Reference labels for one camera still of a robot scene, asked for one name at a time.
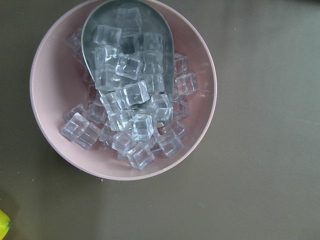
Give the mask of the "clear acrylic ice cubes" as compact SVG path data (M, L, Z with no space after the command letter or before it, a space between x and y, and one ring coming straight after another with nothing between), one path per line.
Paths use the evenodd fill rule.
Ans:
M89 98L64 115L62 136L87 150L102 142L138 170L183 148L181 120L198 83L154 9L141 2L99 9L67 41L87 65Z

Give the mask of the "metal scoop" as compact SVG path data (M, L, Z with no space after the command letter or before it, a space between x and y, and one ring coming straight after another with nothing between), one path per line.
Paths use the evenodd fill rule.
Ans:
M111 126L138 115L153 124L173 118L174 42L162 14L140 0L111 0L84 23L81 50Z

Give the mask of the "pink bowl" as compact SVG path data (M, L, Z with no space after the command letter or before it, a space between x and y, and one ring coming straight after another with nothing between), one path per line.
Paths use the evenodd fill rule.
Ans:
M182 120L188 135L183 149L172 157L156 156L143 170L119 161L116 152L96 143L84 149L60 134L63 115L77 104L85 103L87 91L80 77L83 67L72 56L66 39L84 24L101 4L87 0L75 6L48 30L33 59L30 73L30 99L37 124L49 144L66 161L91 175L119 181L132 181L159 175L182 162L197 147L208 130L217 102L217 75L211 53L197 29L179 12L156 0L149 5L168 22L174 50L188 57L188 69L196 74L198 91L188 97L190 115Z

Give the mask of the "yellow lemon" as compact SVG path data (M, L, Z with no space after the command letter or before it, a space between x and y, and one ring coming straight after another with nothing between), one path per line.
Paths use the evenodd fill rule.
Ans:
M10 230L12 225L10 217L3 211L0 210L0 239L2 240Z

